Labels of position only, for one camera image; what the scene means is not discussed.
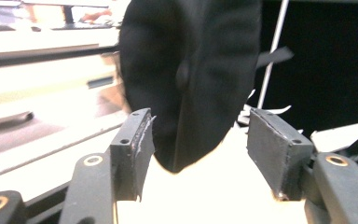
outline black cloth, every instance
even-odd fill
[[[213,150],[254,86],[257,0],[132,0],[119,50],[132,110],[156,115],[156,158],[180,172]]]

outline black fabric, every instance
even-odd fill
[[[132,0],[119,42],[132,110],[152,109],[158,161],[180,172],[213,150],[254,86],[257,0]]]

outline white pole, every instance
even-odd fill
[[[278,22],[277,22],[277,26],[275,27],[275,34],[272,40],[272,46],[270,51],[271,53],[275,51],[275,49],[277,49],[278,47],[288,5],[289,5],[289,0],[282,0],[281,9],[278,16]],[[266,97],[267,86],[269,85],[269,77],[271,75],[272,65],[273,63],[270,63],[266,68],[266,74],[264,75],[263,86],[261,87],[260,97],[258,99],[257,108],[259,109],[261,109],[264,104],[264,98]]]

